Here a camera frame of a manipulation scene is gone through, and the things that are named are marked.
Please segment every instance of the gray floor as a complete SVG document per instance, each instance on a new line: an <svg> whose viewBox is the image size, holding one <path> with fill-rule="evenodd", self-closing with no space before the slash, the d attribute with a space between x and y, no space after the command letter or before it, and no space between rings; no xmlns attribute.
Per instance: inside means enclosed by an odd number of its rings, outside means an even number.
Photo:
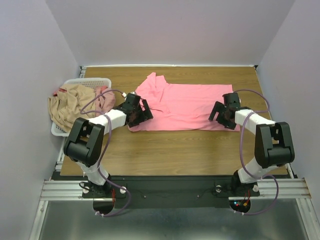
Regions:
<svg viewBox="0 0 320 240"><path fill-rule="evenodd" d="M270 200L252 201L250 212ZM50 202L42 240L304 240L296 200L278 200L260 215L241 216L227 209L134 209L110 218L94 215L92 202Z"/></svg>

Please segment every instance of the wood grain tabletop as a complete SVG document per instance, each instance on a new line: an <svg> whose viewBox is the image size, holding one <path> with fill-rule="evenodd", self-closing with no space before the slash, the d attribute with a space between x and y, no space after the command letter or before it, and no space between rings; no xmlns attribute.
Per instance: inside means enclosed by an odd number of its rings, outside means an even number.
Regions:
<svg viewBox="0 0 320 240"><path fill-rule="evenodd" d="M88 67L85 78L108 78L112 88L134 91L149 74L164 75L170 84L232 84L233 90L262 92L253 67ZM239 92L241 105L265 110L266 103L251 92ZM116 105L123 98L116 93ZM270 118L268 113L261 114ZM111 175L176 176L232 175L241 168L239 132L230 131L138 131L127 126L112 131L111 143L102 164ZM254 156L255 137L246 130L243 155L246 162ZM272 172L287 174L285 167ZM82 176L80 167L65 156L62 176Z"/></svg>

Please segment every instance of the white plastic basket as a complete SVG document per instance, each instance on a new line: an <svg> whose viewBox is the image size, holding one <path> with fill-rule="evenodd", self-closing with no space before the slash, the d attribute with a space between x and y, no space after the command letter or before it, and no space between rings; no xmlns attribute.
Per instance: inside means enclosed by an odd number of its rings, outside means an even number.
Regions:
<svg viewBox="0 0 320 240"><path fill-rule="evenodd" d="M82 84L89 88L107 86L111 88L111 81L108 78L93 77L93 78L75 78L64 82L65 84ZM54 122L52 122L51 133L55 136L68 137L69 133L62 130Z"/></svg>

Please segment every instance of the pink shirt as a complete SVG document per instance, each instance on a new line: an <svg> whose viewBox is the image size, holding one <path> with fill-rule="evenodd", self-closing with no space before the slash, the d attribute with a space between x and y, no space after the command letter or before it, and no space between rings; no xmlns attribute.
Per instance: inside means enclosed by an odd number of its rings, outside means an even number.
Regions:
<svg viewBox="0 0 320 240"><path fill-rule="evenodd" d="M223 94L232 93L232 85L170 84L164 76L151 73L135 90L146 99L153 119L129 128L130 131L209 130L232 131L209 121L216 101L224 102Z"/></svg>

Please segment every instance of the lavender wall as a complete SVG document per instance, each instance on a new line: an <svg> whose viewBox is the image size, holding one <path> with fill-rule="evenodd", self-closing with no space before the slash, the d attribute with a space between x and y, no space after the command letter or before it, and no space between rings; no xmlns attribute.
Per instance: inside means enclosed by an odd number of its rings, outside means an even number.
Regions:
<svg viewBox="0 0 320 240"><path fill-rule="evenodd" d="M61 143L47 97L79 67L44 0L2 1L0 32L0 239L26 240Z"/></svg>
<svg viewBox="0 0 320 240"><path fill-rule="evenodd" d="M256 65L294 0L46 0L80 65Z"/></svg>
<svg viewBox="0 0 320 240"><path fill-rule="evenodd" d="M305 177L320 216L320 1L296 0L257 68L276 121L290 124L293 170Z"/></svg>

